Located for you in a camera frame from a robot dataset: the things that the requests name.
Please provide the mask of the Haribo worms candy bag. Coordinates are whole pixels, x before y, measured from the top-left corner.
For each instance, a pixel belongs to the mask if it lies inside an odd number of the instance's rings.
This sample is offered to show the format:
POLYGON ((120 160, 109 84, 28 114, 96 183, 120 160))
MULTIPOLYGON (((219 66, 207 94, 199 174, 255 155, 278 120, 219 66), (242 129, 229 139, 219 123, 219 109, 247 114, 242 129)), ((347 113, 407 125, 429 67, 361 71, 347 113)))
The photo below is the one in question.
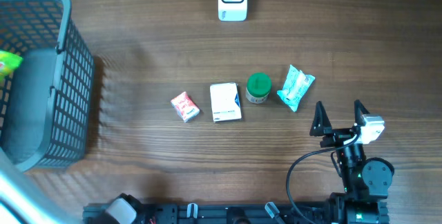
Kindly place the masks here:
POLYGON ((7 76, 12 75, 21 65, 23 57, 10 53, 8 51, 0 51, 1 62, 1 81, 4 81, 7 76))

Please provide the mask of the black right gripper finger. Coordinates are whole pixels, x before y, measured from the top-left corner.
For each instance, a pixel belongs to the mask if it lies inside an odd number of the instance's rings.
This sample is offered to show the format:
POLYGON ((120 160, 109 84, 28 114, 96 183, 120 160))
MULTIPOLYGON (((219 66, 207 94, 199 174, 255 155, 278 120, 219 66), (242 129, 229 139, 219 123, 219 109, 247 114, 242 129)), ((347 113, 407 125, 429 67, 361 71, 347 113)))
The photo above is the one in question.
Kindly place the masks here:
POLYGON ((363 120, 363 115, 369 114, 369 111, 364 107, 360 100, 354 101, 354 115, 355 123, 359 126, 364 126, 365 122, 363 120))
POLYGON ((314 119, 309 132, 310 136, 327 136, 332 133, 332 125, 321 101, 316 103, 314 119))

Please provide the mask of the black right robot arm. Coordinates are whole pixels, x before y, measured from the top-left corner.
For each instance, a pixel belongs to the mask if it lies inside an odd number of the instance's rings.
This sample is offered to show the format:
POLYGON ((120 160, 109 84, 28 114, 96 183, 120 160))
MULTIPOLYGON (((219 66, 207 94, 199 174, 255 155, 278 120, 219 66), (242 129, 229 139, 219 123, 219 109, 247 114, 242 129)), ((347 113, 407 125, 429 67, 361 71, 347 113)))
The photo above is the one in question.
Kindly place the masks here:
POLYGON ((326 223, 388 224, 388 189, 393 165, 382 158, 367 158, 363 147, 375 141, 385 129, 384 119, 371 114, 359 101, 354 102, 355 123, 334 129, 322 102, 316 103, 310 135, 319 136, 322 148, 336 154, 332 160, 343 181, 345 192, 333 193, 326 201, 326 223))

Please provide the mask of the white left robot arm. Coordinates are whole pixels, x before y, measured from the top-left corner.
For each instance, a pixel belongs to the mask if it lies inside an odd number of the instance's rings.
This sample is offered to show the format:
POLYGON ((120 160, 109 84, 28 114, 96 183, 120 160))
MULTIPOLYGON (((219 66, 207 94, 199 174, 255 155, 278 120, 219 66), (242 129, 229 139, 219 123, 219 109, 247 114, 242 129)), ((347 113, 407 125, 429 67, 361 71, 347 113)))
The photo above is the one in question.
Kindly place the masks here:
MULTIPOLYGON (((1 204, 19 223, 81 223, 53 203, 1 152, 1 204)), ((121 197, 93 219, 93 223, 133 223, 137 212, 121 197)))

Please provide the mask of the red white tissue pack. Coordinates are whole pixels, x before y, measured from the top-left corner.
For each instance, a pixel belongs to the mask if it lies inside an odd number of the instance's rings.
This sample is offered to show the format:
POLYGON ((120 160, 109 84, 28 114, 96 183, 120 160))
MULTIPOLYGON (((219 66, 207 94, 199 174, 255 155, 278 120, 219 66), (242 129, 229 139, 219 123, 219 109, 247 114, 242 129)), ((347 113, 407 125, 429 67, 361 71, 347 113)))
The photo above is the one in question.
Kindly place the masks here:
POLYGON ((184 122, 188 122, 200 113, 200 109, 191 100, 186 91, 173 98, 171 105, 184 122))

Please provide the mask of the white cardboard box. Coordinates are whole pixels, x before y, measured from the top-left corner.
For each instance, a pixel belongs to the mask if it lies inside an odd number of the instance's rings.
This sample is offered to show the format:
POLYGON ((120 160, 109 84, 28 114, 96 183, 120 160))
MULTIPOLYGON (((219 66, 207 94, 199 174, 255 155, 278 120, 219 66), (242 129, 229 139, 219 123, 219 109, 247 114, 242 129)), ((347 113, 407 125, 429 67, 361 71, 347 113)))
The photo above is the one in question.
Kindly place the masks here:
POLYGON ((242 118, 238 85, 235 82, 210 85, 211 110, 214 122, 242 118))

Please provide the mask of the mint green tissue pack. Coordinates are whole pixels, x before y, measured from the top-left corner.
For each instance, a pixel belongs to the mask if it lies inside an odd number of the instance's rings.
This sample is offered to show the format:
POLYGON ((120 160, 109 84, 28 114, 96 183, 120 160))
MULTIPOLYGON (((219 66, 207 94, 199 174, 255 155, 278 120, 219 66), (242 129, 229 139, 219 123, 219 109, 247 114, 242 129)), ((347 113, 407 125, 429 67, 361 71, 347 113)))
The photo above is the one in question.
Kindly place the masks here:
POLYGON ((277 95, 293 112, 296 112, 302 97, 315 79, 313 75, 306 75, 290 65, 285 83, 282 89, 277 91, 277 95))

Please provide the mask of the green lid spice jar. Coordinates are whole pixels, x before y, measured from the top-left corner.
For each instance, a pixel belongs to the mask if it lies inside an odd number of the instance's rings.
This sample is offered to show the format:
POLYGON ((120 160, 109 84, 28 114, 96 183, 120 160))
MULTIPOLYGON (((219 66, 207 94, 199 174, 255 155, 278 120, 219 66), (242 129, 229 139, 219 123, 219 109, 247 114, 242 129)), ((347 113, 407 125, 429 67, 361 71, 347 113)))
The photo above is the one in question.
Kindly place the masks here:
POLYGON ((254 73, 247 81, 246 98, 254 104, 267 100, 271 91, 271 79, 265 73, 254 73))

